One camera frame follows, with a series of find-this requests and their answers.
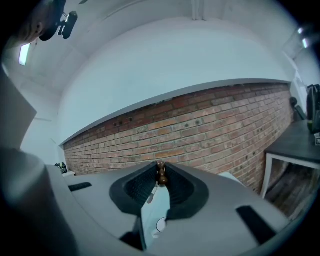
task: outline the black tabletop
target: black tabletop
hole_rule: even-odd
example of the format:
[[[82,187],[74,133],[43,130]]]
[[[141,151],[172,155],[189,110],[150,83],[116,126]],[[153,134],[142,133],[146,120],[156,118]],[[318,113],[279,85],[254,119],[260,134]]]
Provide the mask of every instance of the black tabletop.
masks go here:
[[[320,164],[320,146],[315,145],[306,120],[292,123],[264,152]]]

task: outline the white table leg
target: white table leg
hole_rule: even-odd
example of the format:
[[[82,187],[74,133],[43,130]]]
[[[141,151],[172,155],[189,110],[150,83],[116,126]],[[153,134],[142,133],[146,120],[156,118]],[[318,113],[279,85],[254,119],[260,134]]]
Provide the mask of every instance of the white table leg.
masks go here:
[[[263,185],[262,185],[262,190],[261,190],[261,193],[260,193],[260,196],[262,196],[262,198],[265,198],[267,190],[268,190],[270,176],[271,176],[271,169],[272,169],[272,156],[267,153],[266,154],[265,173],[264,173]]]

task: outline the brown object held by gripper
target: brown object held by gripper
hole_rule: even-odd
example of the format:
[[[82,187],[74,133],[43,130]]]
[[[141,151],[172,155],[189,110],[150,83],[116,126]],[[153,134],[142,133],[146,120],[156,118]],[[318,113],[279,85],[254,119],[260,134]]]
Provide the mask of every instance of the brown object held by gripper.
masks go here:
[[[159,185],[165,185],[168,183],[168,179],[166,177],[166,171],[165,171],[165,163],[163,161],[160,161],[157,163],[159,172],[158,172],[158,184]]]

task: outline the gray table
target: gray table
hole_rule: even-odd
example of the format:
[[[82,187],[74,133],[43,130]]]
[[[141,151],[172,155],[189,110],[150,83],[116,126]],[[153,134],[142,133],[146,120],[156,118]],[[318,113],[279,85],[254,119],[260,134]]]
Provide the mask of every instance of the gray table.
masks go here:
[[[310,134],[306,120],[292,123],[264,152],[266,164],[261,190],[263,198],[268,190],[273,159],[320,170],[320,146],[315,145],[315,136]]]

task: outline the light fixture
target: light fixture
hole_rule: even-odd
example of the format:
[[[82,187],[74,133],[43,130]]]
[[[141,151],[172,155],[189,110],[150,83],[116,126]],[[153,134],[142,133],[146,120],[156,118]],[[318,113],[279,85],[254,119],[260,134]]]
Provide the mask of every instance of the light fixture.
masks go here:
[[[303,43],[303,47],[304,48],[308,48],[308,41],[307,41],[307,39],[306,38],[304,38],[303,40],[302,40],[302,43]]]
[[[26,65],[29,48],[30,48],[30,43],[21,47],[19,64],[21,64],[22,66]]]

